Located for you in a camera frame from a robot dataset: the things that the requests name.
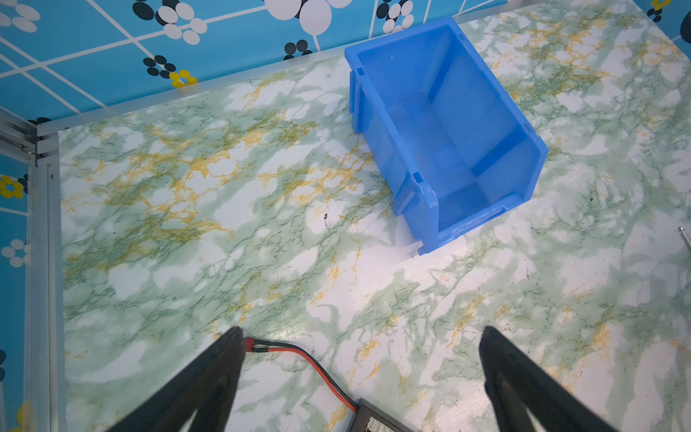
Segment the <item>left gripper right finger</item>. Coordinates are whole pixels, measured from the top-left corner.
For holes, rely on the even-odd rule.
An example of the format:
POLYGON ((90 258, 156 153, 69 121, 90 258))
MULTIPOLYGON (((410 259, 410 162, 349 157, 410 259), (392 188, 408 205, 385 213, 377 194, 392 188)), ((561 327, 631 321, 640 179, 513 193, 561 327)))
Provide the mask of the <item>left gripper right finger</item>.
POLYGON ((485 392, 500 431, 612 431, 497 329, 487 326, 479 345, 485 392))

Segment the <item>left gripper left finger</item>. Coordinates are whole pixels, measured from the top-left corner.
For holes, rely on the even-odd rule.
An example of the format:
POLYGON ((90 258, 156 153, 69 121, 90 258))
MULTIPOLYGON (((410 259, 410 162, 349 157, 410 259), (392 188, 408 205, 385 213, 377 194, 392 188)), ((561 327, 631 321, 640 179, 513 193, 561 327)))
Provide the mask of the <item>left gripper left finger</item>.
POLYGON ((245 356, 242 329, 229 329, 111 430, 225 430, 245 356))

